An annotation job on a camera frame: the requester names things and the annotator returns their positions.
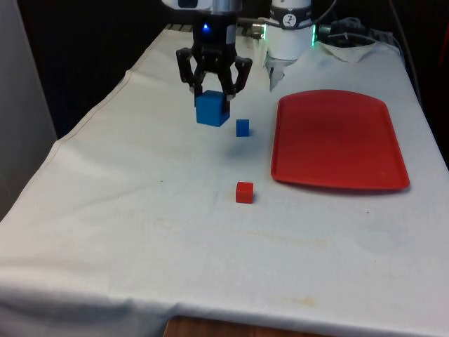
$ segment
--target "blue cube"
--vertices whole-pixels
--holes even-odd
[[[206,91],[195,101],[196,122],[210,126],[220,127],[230,116],[229,102],[224,93]]]
[[[249,136],[250,136],[250,120],[237,119],[237,137],[249,137]]]

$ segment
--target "black background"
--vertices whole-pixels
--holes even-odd
[[[246,0],[244,16],[268,14],[269,0]],[[395,0],[420,79],[423,108],[449,162],[449,59],[438,66],[449,21],[447,0]],[[322,13],[330,0],[315,0]],[[188,23],[159,0],[19,0],[25,28],[58,136],[69,132],[123,78],[167,23]],[[339,0],[339,18],[395,32],[386,0]]]

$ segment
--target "white tablecloth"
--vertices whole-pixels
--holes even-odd
[[[164,32],[64,139],[0,224],[0,336],[157,336],[173,315],[338,336],[449,336],[449,174],[400,57],[317,46],[268,91],[260,55],[222,128],[196,124]],[[215,77],[205,88],[219,89]],[[270,176],[276,103],[386,102],[411,188],[338,194]],[[235,119],[254,135],[235,137]],[[234,202],[255,183],[253,205]]]

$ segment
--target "green light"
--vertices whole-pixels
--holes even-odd
[[[312,48],[315,46],[315,43],[316,43],[316,25],[313,25],[312,26],[312,29],[311,29],[311,46],[312,46]]]

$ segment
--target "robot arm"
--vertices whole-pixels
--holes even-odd
[[[197,10],[205,11],[209,10],[213,6],[213,0],[162,0],[162,2],[177,10]]]
[[[195,10],[194,45],[176,52],[183,83],[188,83],[195,98],[203,94],[207,73],[218,75],[222,91],[230,101],[246,85],[253,61],[240,58],[236,52],[236,26],[241,0],[163,0],[177,10]],[[190,59],[197,67],[192,71]],[[238,78],[232,80],[231,66],[235,63]]]

